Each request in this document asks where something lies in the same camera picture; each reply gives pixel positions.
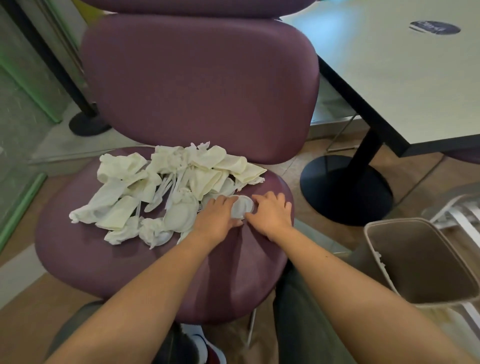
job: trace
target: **table top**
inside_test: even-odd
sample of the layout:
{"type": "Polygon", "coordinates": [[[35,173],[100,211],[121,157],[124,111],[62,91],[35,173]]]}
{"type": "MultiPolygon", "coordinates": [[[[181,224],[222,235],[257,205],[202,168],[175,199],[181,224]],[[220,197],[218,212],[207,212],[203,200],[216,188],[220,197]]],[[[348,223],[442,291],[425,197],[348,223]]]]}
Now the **table top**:
{"type": "Polygon", "coordinates": [[[407,156],[480,146],[479,14],[478,0],[331,0],[282,21],[307,36],[323,76],[407,156]]]}

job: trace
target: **shoe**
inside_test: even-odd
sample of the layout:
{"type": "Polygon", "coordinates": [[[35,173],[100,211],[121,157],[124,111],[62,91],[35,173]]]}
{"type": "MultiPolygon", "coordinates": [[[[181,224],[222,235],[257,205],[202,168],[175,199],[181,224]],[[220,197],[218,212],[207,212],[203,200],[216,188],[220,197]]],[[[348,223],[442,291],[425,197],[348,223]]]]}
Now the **shoe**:
{"type": "Polygon", "coordinates": [[[227,364],[223,352],[206,339],[200,325],[180,324],[180,328],[197,345],[200,357],[199,364],[227,364]],[[201,341],[206,345],[206,353],[201,341]]]}

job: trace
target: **round sticker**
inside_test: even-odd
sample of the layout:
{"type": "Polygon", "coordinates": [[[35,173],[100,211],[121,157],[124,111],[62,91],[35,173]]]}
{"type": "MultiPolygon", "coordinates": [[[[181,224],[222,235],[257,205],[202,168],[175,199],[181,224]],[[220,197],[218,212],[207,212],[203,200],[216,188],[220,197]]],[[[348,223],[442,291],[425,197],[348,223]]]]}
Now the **round sticker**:
{"type": "Polygon", "coordinates": [[[417,20],[410,23],[410,29],[416,30],[421,33],[432,33],[439,36],[447,36],[450,34],[457,34],[460,32],[460,28],[456,25],[436,22],[433,20],[417,20]]]}

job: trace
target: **trash bin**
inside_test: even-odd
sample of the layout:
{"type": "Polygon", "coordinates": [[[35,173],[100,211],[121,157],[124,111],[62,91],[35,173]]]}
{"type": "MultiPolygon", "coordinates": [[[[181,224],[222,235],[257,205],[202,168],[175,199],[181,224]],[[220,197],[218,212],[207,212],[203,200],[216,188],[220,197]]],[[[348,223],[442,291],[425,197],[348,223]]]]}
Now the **trash bin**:
{"type": "Polygon", "coordinates": [[[367,224],[364,233],[366,241],[347,262],[411,304],[434,308],[473,301],[480,296],[478,280],[429,221],[376,221],[367,224]]]}

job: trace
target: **pile of napkins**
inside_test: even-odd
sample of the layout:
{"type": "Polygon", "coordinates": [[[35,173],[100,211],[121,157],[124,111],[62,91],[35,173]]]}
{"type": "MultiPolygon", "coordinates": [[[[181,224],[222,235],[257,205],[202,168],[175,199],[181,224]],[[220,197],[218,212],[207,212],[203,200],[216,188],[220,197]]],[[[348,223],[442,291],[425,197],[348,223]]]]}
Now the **pile of napkins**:
{"type": "MultiPolygon", "coordinates": [[[[69,214],[72,223],[95,224],[108,230],[105,240],[112,245],[140,236],[150,246],[167,243],[174,232],[183,240],[192,230],[196,215],[211,198],[231,196],[247,184],[265,181],[266,169],[232,156],[210,142],[195,146],[156,146],[151,160],[138,153],[100,157],[97,178],[103,186],[88,204],[69,214]],[[143,218],[153,211],[169,191],[163,217],[143,218]]],[[[253,201],[240,196],[232,208],[233,218],[253,211],[253,201]]]]}

